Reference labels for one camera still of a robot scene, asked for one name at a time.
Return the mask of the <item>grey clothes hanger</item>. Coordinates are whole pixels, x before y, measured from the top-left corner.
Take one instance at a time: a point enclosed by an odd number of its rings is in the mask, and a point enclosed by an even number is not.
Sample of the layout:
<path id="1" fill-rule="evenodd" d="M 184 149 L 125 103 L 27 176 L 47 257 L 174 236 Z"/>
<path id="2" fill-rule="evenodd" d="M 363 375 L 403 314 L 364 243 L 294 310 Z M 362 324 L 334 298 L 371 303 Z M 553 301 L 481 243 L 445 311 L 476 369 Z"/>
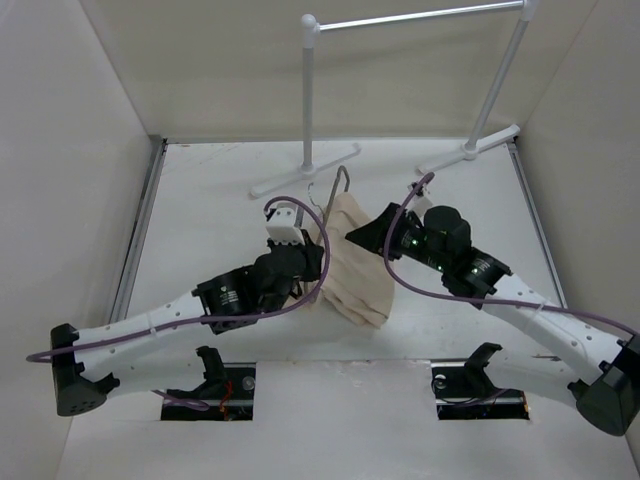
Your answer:
<path id="1" fill-rule="evenodd" d="M 351 184 L 351 178 L 348 169 L 345 166 L 340 166 L 337 169 L 334 177 L 334 182 L 325 206 L 318 204 L 313 198 L 313 182 L 309 182 L 307 185 L 307 197 L 311 205 L 319 212 L 320 219 L 322 221 L 319 230 L 326 229 L 330 214 L 333 209 L 335 198 L 339 193 L 347 193 Z"/>

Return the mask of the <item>beige cargo trousers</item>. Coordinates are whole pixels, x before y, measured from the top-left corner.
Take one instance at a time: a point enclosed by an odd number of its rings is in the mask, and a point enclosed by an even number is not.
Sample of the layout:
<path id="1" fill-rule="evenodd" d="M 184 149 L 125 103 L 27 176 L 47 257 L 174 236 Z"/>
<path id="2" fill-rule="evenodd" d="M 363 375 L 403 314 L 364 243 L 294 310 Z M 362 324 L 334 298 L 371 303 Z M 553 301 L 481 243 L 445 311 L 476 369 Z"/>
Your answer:
<path id="1" fill-rule="evenodd" d="M 347 233 L 369 222 L 352 194 L 340 193 L 334 198 L 325 227 L 329 273 L 309 307 L 315 309 L 327 302 L 353 324 L 379 329 L 391 314 L 394 280 L 381 257 L 346 240 Z"/>

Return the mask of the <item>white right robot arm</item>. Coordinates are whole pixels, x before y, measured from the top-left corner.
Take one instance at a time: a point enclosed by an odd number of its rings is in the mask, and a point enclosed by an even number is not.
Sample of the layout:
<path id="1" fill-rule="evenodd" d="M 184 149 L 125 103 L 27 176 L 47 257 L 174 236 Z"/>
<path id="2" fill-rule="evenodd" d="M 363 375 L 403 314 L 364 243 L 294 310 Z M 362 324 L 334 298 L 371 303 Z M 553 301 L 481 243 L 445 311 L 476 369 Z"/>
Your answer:
<path id="1" fill-rule="evenodd" d="M 550 352 L 518 355 L 485 342 L 464 363 L 466 396 L 534 392 L 574 408 L 597 429 L 621 437 L 639 412 L 639 337 L 623 340 L 592 327 L 531 289 L 511 269 L 475 248 L 471 227 L 448 206 L 418 217 L 391 203 L 347 241 L 385 260 L 402 256 L 438 271 L 452 300 L 501 319 Z"/>

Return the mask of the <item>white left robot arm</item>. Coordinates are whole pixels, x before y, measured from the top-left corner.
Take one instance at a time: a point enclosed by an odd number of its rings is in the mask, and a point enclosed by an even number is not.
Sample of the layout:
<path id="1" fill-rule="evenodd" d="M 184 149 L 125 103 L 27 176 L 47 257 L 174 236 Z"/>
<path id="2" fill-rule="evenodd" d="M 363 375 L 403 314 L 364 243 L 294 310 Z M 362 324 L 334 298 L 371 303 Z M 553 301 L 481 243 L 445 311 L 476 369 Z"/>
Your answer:
<path id="1" fill-rule="evenodd" d="M 162 307 L 105 327 L 65 323 L 50 332 L 56 412 L 73 417 L 116 396 L 144 390 L 180 392 L 198 399 L 221 393 L 226 379 L 217 335 L 304 305 L 302 284 L 325 279 L 325 250 L 310 239 L 268 243 L 252 264 L 198 284 Z"/>

